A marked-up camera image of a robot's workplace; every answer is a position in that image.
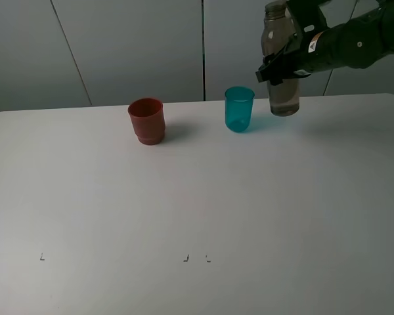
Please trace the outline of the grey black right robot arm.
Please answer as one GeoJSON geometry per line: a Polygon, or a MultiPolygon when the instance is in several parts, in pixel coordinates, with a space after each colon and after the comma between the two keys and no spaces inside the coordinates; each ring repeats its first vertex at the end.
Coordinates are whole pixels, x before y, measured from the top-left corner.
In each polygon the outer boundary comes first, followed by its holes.
{"type": "Polygon", "coordinates": [[[342,67],[365,69],[394,54],[394,1],[330,28],[323,1],[287,1],[295,33],[277,53],[263,59],[258,82],[278,85],[313,73],[342,67]]]}

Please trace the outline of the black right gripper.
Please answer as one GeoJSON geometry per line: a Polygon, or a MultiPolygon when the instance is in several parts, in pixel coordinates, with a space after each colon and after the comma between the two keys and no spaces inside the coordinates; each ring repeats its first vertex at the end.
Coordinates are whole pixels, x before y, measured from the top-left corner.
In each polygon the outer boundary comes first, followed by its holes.
{"type": "Polygon", "coordinates": [[[276,86],[285,79],[307,77],[335,68],[335,31],[332,28],[297,30],[289,43],[263,58],[255,75],[259,83],[276,86]]]}

